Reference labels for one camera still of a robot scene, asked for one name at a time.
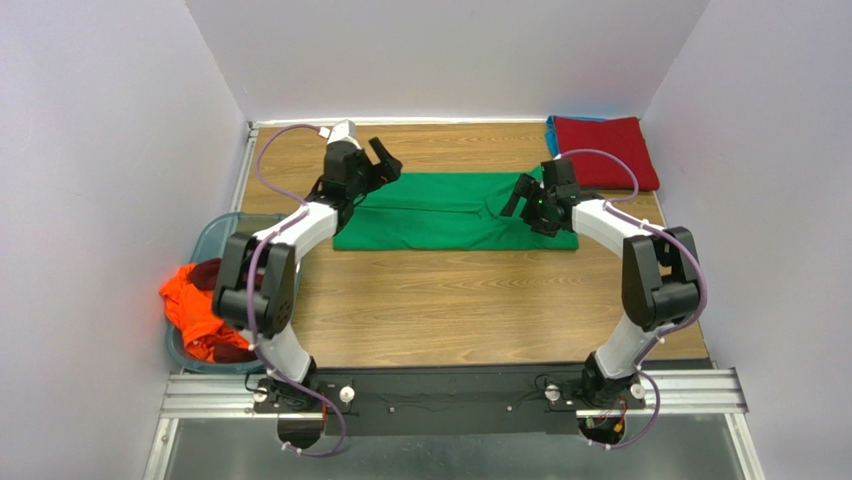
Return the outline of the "green t-shirt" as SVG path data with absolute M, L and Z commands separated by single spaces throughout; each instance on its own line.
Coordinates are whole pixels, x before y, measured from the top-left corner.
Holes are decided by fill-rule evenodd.
M 502 216 L 519 172 L 407 172 L 355 207 L 337 234 L 340 251 L 528 251 L 579 248 L 578 236 L 531 231 Z

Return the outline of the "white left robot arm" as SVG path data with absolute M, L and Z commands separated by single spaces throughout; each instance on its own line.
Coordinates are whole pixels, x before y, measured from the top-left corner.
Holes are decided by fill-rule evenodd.
M 299 268 L 307 253 L 347 225 L 360 201 L 400 178 L 402 162 L 379 138 L 369 144 L 374 159 L 351 138 L 329 140 L 323 173 L 296 212 L 226 242 L 212 311 L 247 339 L 266 372 L 258 390 L 273 404 L 300 411 L 322 398 L 315 361 L 291 325 Z

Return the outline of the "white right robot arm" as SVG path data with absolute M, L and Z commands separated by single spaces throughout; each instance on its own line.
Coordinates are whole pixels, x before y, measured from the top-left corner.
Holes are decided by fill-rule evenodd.
M 586 236 L 622 261 L 624 314 L 608 340 L 589 355 L 573 389 L 587 406 L 614 403 L 635 382 L 653 348 L 695 320 L 706 303 L 692 233 L 639 220 L 617 209 L 614 200 L 584 191 L 568 158 L 542 163 L 539 179 L 520 175 L 500 213 L 518 214 L 540 235 Z

